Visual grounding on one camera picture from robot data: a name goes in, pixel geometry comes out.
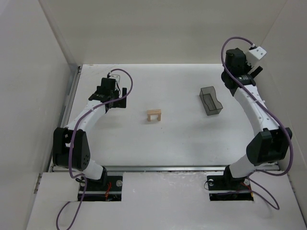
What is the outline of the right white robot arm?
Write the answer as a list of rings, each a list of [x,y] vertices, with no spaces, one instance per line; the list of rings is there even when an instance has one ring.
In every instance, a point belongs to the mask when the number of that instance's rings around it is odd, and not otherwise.
[[[276,119],[266,112],[267,107],[256,86],[255,77],[263,68],[258,66],[253,70],[253,67],[265,54],[261,47],[247,53],[239,48],[226,51],[222,81],[243,108],[254,132],[245,155],[224,170],[222,181],[227,190],[240,189],[247,176],[261,165],[284,159],[292,138],[291,129],[282,129]]]

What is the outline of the smoky transparent plastic box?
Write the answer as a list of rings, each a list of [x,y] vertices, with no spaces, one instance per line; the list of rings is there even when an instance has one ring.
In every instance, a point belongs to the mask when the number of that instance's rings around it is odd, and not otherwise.
[[[216,91],[213,86],[201,88],[199,97],[208,116],[220,114],[223,106],[217,100]]]

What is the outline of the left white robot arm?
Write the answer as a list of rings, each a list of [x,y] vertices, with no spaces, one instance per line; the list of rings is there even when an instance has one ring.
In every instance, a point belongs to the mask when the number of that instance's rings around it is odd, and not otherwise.
[[[85,108],[65,127],[53,133],[52,160],[55,166],[72,168],[85,175],[88,183],[107,184],[107,170],[91,159],[87,134],[96,122],[111,108],[126,108],[127,88],[119,88],[119,77],[106,77],[88,98]]]

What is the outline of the wood block two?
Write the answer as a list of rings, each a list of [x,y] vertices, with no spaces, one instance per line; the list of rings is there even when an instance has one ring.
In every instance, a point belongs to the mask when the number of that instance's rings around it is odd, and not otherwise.
[[[161,114],[161,109],[148,110],[147,114],[148,115],[160,115]]]

